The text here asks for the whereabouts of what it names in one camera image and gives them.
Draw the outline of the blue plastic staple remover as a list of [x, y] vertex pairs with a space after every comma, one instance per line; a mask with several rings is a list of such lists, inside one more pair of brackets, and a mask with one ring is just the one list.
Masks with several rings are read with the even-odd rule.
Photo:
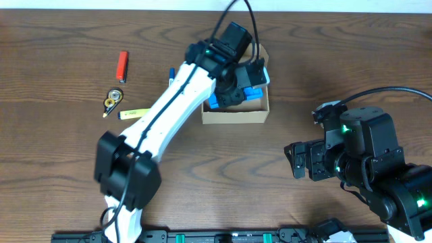
[[[251, 101], [255, 99], [260, 99], [263, 97], [263, 91], [259, 89], [253, 89], [251, 87], [244, 88], [243, 92], [245, 94], [245, 101]], [[208, 99], [209, 107], [211, 109], [221, 108], [221, 102], [217, 101], [217, 96], [213, 93]]]

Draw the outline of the brown cardboard box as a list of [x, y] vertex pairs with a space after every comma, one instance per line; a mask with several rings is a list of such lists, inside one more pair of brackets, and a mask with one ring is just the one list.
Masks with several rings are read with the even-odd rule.
[[[252, 58], [252, 62], [264, 59], [267, 68], [269, 55], [263, 46], [255, 47], [249, 45], [241, 61]], [[203, 124], [262, 124], [269, 114], [268, 86], [260, 88], [263, 91], [263, 97], [251, 101], [242, 101], [239, 105], [232, 105], [224, 108], [211, 109], [208, 99], [201, 105], [201, 117]]]

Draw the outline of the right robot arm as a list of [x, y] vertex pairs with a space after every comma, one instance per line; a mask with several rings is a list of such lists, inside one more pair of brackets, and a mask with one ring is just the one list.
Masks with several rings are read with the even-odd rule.
[[333, 109], [324, 137], [285, 147], [296, 179], [338, 178], [388, 226], [416, 241], [431, 230], [431, 167], [405, 161], [392, 117], [379, 107]]

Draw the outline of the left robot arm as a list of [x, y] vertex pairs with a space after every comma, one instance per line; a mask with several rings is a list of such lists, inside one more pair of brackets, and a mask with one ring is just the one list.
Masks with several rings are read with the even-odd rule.
[[244, 101], [236, 69], [251, 42], [251, 34], [232, 22], [220, 38], [191, 44], [174, 81], [146, 115], [119, 136], [106, 132], [99, 139], [94, 178], [108, 206], [107, 242], [139, 238], [142, 209], [161, 185], [164, 150], [194, 110], [211, 96], [219, 107]]

